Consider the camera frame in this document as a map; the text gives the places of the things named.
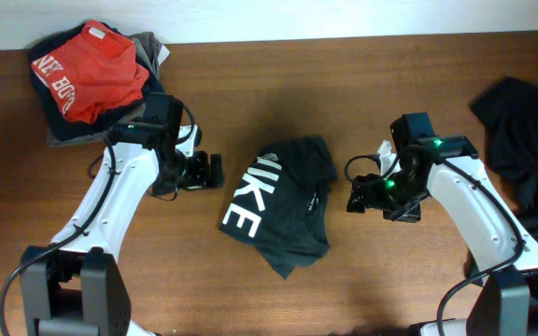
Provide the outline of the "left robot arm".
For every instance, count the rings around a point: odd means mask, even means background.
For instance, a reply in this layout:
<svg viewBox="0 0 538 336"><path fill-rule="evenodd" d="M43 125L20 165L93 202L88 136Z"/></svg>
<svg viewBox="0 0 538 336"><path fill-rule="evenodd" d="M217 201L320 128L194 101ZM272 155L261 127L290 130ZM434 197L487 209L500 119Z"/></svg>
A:
<svg viewBox="0 0 538 336"><path fill-rule="evenodd" d="M21 282L28 334L148 335L132 319L122 242L143 197L173 201L181 191L222 187L221 157L198 150L201 137L189 108L158 92L143 116L111 128L75 214L49 245L27 247L11 275Z"/></svg>

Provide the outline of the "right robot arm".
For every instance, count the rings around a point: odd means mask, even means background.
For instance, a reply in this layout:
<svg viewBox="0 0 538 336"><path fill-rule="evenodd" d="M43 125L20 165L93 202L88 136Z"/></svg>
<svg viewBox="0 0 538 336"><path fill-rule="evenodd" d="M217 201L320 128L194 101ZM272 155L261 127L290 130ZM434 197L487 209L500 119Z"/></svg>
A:
<svg viewBox="0 0 538 336"><path fill-rule="evenodd" d="M421 203L443 206L468 246L477 272L441 299L436 318L412 335L538 335L538 242L492 185L464 135L440 136L427 113L404 114L392 139L369 155L379 174L358 175L349 213L380 210L391 221L420 220Z"/></svg>

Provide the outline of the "dark teal t-shirt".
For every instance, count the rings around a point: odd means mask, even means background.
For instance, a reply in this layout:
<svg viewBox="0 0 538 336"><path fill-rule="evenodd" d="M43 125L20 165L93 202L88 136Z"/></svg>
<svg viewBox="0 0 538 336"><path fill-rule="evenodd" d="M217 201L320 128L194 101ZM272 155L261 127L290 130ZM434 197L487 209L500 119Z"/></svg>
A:
<svg viewBox="0 0 538 336"><path fill-rule="evenodd" d="M337 172L320 135L264 147L243 173L219 224L283 279L330 249L326 210Z"/></svg>

